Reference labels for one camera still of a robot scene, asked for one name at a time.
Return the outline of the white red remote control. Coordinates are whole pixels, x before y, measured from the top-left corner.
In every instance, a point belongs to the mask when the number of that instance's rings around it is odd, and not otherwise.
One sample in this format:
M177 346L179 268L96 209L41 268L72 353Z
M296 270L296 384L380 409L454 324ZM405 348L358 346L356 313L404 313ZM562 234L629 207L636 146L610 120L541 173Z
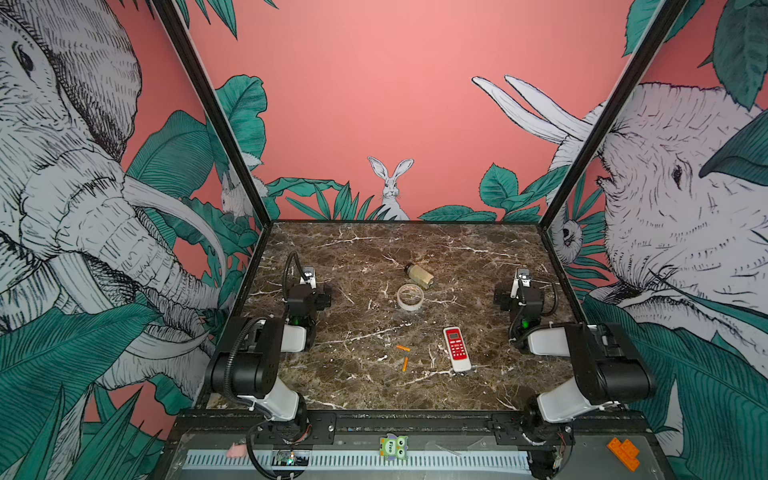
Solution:
M446 327L443 329L444 338L450 355L452 368L456 373L463 373L472 369L468 356L464 337L459 327Z

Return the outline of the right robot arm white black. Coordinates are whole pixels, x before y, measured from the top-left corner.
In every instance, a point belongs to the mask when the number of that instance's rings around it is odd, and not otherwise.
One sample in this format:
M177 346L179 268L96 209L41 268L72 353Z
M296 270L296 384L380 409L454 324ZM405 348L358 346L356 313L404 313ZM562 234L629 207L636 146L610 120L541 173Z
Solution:
M561 357L573 376L531 397L520 429L533 445L560 437L565 426L596 410L653 397L656 382L625 329L616 323L544 324L544 294L520 279L494 286L493 303L510 317L508 339L523 354Z

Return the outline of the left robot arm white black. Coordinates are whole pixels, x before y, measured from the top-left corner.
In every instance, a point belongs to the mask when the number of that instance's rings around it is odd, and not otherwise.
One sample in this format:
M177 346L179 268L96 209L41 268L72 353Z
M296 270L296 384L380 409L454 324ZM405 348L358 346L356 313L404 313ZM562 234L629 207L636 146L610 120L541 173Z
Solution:
M283 353L311 349L318 314L332 304L332 291L291 252L282 275L279 317L232 317L206 369L205 386L231 403L261 414L286 443L308 435L304 397L278 376Z

